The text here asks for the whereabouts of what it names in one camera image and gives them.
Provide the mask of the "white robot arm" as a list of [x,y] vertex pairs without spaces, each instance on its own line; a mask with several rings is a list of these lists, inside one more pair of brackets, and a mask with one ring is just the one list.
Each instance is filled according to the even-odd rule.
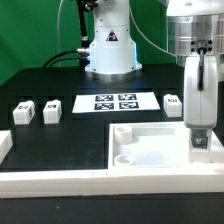
[[[86,72],[104,80],[142,67],[130,37],[129,0],[89,0],[94,40]],[[184,67],[184,123],[190,146],[207,150],[217,123],[218,56],[224,53],[224,0],[168,0],[167,50]]]

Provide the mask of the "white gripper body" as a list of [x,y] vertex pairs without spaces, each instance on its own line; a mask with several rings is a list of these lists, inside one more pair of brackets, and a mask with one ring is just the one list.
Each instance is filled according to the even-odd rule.
[[198,90],[199,58],[188,57],[184,70],[184,123],[191,129],[213,129],[217,123],[218,66],[215,56],[204,58],[203,89]]

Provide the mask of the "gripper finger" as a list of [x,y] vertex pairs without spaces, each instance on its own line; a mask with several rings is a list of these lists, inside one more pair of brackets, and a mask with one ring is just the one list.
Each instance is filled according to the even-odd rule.
[[208,136],[206,129],[191,130],[191,144],[193,148],[206,149],[208,146]]

